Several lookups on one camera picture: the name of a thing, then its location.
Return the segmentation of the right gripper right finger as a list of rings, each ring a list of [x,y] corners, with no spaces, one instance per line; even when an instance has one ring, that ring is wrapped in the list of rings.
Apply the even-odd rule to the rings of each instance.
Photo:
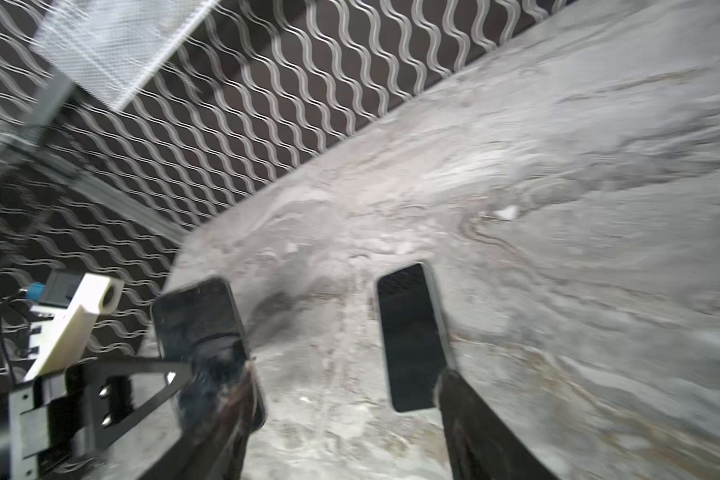
[[[457,370],[447,368],[439,375],[434,403],[442,417],[455,479],[556,477]]]

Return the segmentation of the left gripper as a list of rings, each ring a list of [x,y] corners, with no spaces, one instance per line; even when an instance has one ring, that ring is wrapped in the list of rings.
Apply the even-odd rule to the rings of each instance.
[[[172,376],[142,402],[136,377]],[[0,394],[0,479],[39,479],[68,460],[109,448],[193,378],[189,363],[96,360]]]

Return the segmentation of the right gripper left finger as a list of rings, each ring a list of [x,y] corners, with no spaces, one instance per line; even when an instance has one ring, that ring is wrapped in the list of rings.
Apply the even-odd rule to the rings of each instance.
[[[240,479],[260,403],[255,363],[245,362],[239,381],[218,396],[216,410],[183,434],[143,479]]]

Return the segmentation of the light teal phone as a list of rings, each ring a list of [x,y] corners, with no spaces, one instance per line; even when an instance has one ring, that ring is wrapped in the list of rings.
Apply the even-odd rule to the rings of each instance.
[[[388,395],[400,414],[435,406],[439,376],[456,366],[430,265],[415,261],[375,283]]]

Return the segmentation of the black phone screen up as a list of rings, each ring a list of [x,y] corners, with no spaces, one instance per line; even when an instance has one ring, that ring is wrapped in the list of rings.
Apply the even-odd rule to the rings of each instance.
[[[187,430],[239,382],[251,359],[243,321],[229,283],[218,276],[162,294],[151,306],[151,318],[162,357],[193,370],[174,401]]]

